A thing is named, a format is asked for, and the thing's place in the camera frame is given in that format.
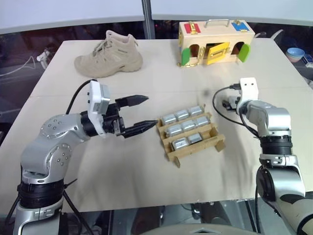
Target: metal handle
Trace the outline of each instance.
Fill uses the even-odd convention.
[[[206,22],[205,22],[204,27],[206,28],[207,24],[208,24],[208,23],[210,23],[210,22],[213,22],[213,21],[227,21],[227,25],[226,25],[226,27],[228,27],[228,26],[229,26],[229,22],[230,22],[230,20],[229,20],[229,19],[208,20],[208,21],[206,21]]]

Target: green block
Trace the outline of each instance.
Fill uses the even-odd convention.
[[[250,45],[248,44],[243,44],[243,46],[240,49],[240,52],[238,54],[238,58],[242,61],[245,62],[246,59],[248,58],[250,54]]]
[[[189,62],[190,48],[185,48],[181,53],[181,65],[184,66]]]

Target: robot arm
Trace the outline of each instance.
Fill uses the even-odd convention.
[[[57,115],[46,121],[37,138],[21,157],[22,181],[18,186],[14,235],[58,234],[59,214],[63,205],[64,177],[76,145],[92,136],[107,133],[125,138],[140,134],[157,121],[142,121],[125,128],[119,110],[147,100],[133,95],[109,104],[105,85],[90,82],[88,110],[80,114]]]
[[[242,112],[257,126],[261,142],[261,167],[257,171],[258,193],[282,217],[291,231],[313,234],[313,200],[305,198],[297,156],[292,154],[291,118],[284,108],[258,100],[254,78],[240,80]]]

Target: white tabletop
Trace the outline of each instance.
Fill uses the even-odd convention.
[[[0,148],[0,213],[8,213],[17,195],[23,149],[45,120],[65,112],[76,88],[87,80],[75,71],[73,59],[96,44],[64,42],[14,122]],[[293,151],[299,157],[306,190],[313,190],[313,93],[273,41],[255,39],[244,64],[183,69],[176,66],[176,40],[139,40],[139,49],[144,58],[141,70],[99,79],[109,86],[112,100],[131,94],[149,96],[138,106],[122,108],[125,125],[206,104],[212,121],[226,136],[226,148],[220,153],[209,148],[185,157],[178,169],[166,160],[156,128],[128,139],[93,137],[73,151],[65,178],[67,183],[78,177],[67,191],[80,211],[253,197],[259,141],[243,127],[218,116],[211,105],[215,90],[244,76],[256,77],[260,99],[290,112]],[[77,97],[72,113],[86,110],[86,92]],[[67,205],[64,211],[70,211]]]
[[[0,1],[0,34],[143,20],[141,0]]]
[[[248,22],[313,26],[313,1],[290,0],[151,0],[153,20],[206,21],[241,19]]]

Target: wooden rack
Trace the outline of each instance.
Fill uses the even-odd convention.
[[[202,117],[202,116],[205,116],[210,120],[212,115],[210,113],[204,113],[201,115],[189,117],[187,119],[177,121],[175,123],[172,123],[169,125],[164,125],[164,126],[162,126],[162,122],[161,122],[161,120],[159,120],[159,122],[156,124],[157,129],[158,129],[159,134],[160,134],[160,138],[163,142],[163,146],[164,146],[164,150],[166,152],[167,158],[169,161],[174,162],[178,168],[180,168],[179,159],[184,157],[184,156],[199,152],[203,149],[206,149],[206,148],[212,147],[212,146],[215,146],[215,148],[218,152],[220,152],[221,150],[223,150],[225,148],[225,144],[224,144],[225,136],[222,134],[219,134],[219,132],[217,130],[217,125],[215,123],[210,123],[208,125],[197,127],[196,129],[183,132],[183,133],[176,135],[176,136],[166,137],[165,131],[168,127],[170,127],[172,125],[180,124],[184,121],[188,121],[191,119],[197,119],[197,118]],[[193,135],[195,133],[199,133],[201,135],[202,141],[191,144],[187,147],[184,147],[184,148],[176,150],[176,151],[174,151],[172,149],[171,145],[172,145],[173,141],[180,139],[180,138],[188,137],[188,136]]]

